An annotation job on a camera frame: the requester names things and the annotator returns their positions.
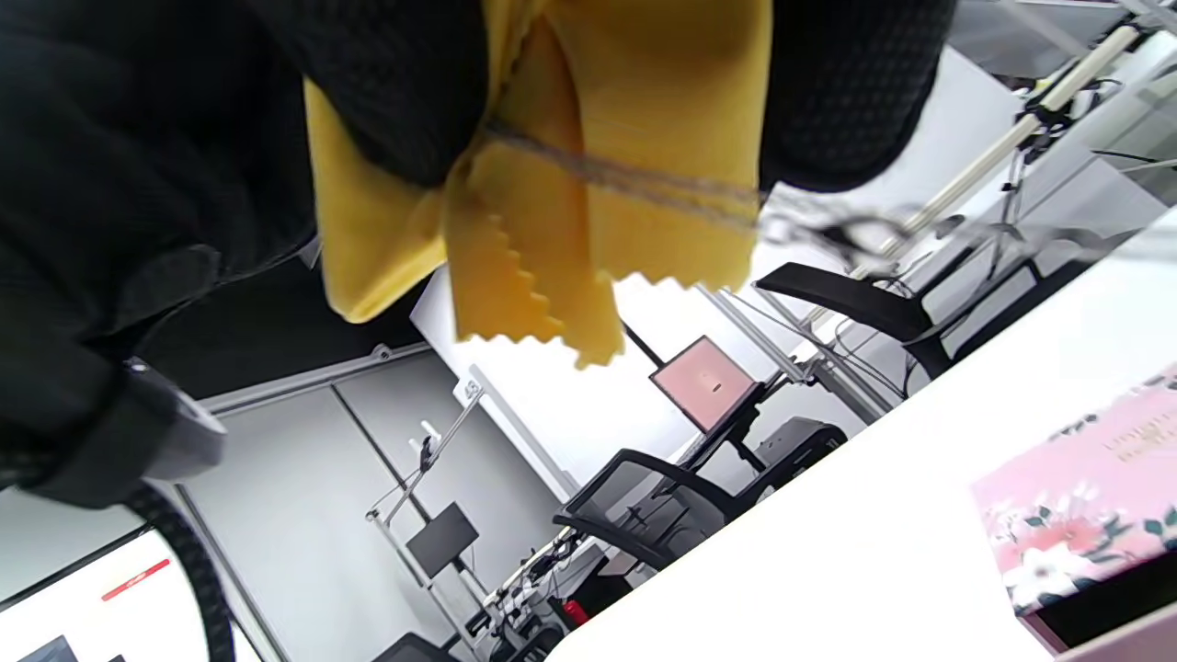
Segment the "computer monitor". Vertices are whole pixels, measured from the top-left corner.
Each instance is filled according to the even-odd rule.
[[[706,336],[650,379],[704,433],[712,432],[756,388],[756,380]]]
[[[474,525],[457,503],[451,503],[408,541],[408,551],[432,580],[477,539]]]

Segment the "black mesh chair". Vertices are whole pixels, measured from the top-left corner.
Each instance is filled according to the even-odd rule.
[[[1124,232],[1103,239],[1085,230],[1075,230],[1073,233],[1077,237],[1083,236],[1085,245],[1108,247],[1118,246],[1135,234]],[[870,280],[857,280],[794,263],[780,266],[753,285],[767,292],[817,304],[899,340],[907,353],[927,372],[929,379],[936,379],[1091,266],[1090,262],[1072,260],[1050,273],[1043,273],[1035,263],[1035,256],[1019,257],[1002,267],[951,315],[939,322],[932,322],[924,307],[924,299],[972,258],[978,249],[979,246],[965,247],[911,298],[882,290]],[[982,302],[1023,271],[1033,278],[1030,290],[965,339],[950,356],[944,345],[945,336],[951,333]]]
[[[747,512],[769,488],[780,488],[845,441],[813,437],[777,463],[790,471],[762,475],[738,495],[681,466],[636,450],[621,450],[552,518],[594,536],[654,570],[699,545]]]

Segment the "ceiling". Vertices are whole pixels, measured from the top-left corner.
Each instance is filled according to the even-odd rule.
[[[172,317],[142,358],[195,398],[359,358],[384,343],[423,340],[408,319],[421,283],[367,324],[327,305],[321,276],[301,260],[227,285]]]

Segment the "pink flower print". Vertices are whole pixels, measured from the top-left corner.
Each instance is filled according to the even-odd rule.
[[[1048,519],[1035,527],[1018,541],[1022,552],[1028,549],[1048,550],[1066,544],[1071,554],[1090,554],[1108,539],[1108,532],[1099,524],[1075,517],[1071,519]]]
[[[1004,575],[1015,568],[1019,568],[1022,565],[1022,545],[1015,542],[1005,542],[995,547],[993,555],[997,557],[997,569]]]

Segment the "pink screen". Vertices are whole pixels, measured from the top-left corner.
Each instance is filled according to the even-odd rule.
[[[653,380],[704,431],[714,428],[754,384],[707,338],[667,363]]]

